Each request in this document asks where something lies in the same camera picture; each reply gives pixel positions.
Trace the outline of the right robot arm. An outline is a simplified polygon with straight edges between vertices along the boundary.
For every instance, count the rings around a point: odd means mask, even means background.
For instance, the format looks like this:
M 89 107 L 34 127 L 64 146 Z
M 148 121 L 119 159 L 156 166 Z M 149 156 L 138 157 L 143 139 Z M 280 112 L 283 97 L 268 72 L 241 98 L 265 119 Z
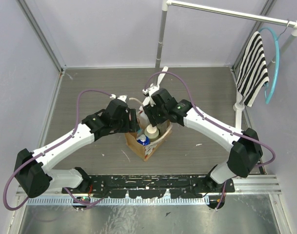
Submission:
M 166 121 L 177 123 L 209 137 L 229 153 L 225 162 L 214 166 L 206 175 L 203 185 L 209 191 L 219 191 L 224 182 L 236 176 L 246 178 L 261 159 L 263 152 L 255 130 L 242 131 L 229 126 L 206 115 L 188 100 L 176 101 L 164 88 L 152 86 L 142 92 L 143 109 L 153 126 Z

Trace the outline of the pale green bottle cream cap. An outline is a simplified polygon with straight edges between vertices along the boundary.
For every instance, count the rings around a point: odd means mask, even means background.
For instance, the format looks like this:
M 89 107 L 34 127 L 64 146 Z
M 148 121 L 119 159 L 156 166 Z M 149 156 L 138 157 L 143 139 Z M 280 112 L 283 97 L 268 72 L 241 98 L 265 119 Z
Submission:
M 155 141 L 159 138 L 159 129 L 156 126 L 152 126 L 152 124 L 149 124 L 145 130 L 144 134 L 151 140 Z

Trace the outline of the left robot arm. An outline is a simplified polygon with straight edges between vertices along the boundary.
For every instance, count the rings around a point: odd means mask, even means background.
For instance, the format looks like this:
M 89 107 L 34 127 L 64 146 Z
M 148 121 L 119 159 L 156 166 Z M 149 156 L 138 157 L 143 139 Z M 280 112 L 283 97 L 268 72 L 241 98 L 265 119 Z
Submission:
M 116 133 L 135 133 L 139 130 L 136 110 L 127 105 L 126 95 L 112 97 L 106 109 L 88 115 L 73 130 L 39 149 L 18 153 L 16 180 L 29 198 L 51 189 L 71 188 L 87 193 L 92 186 L 89 175 L 80 167 L 55 170 L 54 167 L 78 149 L 102 137 Z

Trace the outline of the clear bottle dark cap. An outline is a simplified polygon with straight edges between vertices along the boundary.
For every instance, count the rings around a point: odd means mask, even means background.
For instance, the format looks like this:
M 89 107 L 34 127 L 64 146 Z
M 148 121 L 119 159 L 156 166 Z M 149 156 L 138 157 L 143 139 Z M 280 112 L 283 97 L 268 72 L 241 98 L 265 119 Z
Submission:
M 157 128 L 159 130 L 160 135 L 165 134 L 165 132 L 167 131 L 168 126 L 169 126 L 169 121 L 165 121 L 163 123 L 157 124 Z

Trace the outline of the watermelon print canvas bag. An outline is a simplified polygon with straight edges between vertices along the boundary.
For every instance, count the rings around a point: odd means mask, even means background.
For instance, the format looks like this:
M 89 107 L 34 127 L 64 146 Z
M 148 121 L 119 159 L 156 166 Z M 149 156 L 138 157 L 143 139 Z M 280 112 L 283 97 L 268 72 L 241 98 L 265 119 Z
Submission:
M 171 134 L 173 124 L 167 120 L 153 127 L 144 113 L 144 103 L 134 97 L 130 97 L 129 100 L 139 104 L 136 117 L 140 129 L 135 133 L 125 134 L 126 145 L 143 161 L 147 161 Z

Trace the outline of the blue orange pump bottle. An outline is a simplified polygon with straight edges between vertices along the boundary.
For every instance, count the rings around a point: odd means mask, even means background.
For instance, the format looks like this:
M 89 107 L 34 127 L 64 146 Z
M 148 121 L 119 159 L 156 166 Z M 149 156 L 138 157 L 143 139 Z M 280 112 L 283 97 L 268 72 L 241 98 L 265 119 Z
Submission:
M 146 135 L 142 134 L 137 137 L 137 142 L 143 146 L 146 146 L 150 144 L 150 139 Z

